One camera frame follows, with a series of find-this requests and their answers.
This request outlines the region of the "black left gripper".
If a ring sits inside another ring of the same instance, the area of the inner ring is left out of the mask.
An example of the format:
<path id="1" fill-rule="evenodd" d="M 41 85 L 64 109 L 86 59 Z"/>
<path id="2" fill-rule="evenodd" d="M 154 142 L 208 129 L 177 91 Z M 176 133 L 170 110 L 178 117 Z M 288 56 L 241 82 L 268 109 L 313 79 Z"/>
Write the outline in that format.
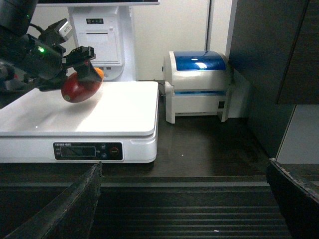
<path id="1" fill-rule="evenodd" d="M 67 79 L 67 71 L 73 68 L 79 82 L 102 82 L 103 78 L 91 64 L 94 48 L 80 46 L 64 55 L 61 46 L 49 47 L 39 39 L 28 35 L 25 72 L 35 78 L 41 92 L 60 90 Z"/>

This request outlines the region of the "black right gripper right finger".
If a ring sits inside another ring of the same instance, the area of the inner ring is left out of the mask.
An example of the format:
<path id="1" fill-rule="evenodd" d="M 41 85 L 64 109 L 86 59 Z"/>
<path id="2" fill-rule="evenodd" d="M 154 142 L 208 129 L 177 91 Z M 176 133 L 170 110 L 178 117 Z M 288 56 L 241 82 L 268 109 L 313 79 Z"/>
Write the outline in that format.
<path id="1" fill-rule="evenodd" d="M 319 237 L 319 187 L 273 159 L 266 169 L 267 183 L 294 239 Z"/>

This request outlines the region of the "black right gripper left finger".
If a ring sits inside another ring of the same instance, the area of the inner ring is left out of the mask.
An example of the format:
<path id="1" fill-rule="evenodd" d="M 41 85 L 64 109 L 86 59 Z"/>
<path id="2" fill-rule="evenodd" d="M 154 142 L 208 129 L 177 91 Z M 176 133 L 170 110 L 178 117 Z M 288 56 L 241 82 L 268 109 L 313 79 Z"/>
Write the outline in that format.
<path id="1" fill-rule="evenodd" d="M 88 239 L 101 195 L 102 163 L 94 164 L 6 239 Z"/>

